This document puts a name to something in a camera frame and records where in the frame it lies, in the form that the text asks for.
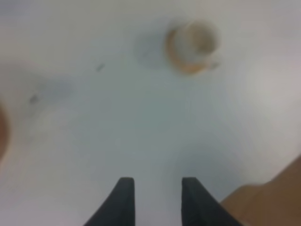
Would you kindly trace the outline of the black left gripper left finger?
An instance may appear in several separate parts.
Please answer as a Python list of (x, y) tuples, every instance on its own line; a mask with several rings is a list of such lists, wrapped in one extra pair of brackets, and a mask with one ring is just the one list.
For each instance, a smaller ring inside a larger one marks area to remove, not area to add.
[(85, 223), (86, 226), (134, 226), (135, 181), (120, 178), (107, 199)]

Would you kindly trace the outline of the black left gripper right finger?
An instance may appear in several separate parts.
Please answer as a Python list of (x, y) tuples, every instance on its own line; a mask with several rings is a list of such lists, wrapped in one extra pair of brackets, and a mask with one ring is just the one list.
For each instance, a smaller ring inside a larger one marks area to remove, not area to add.
[(181, 217), (183, 226), (240, 226), (197, 178), (182, 179)]

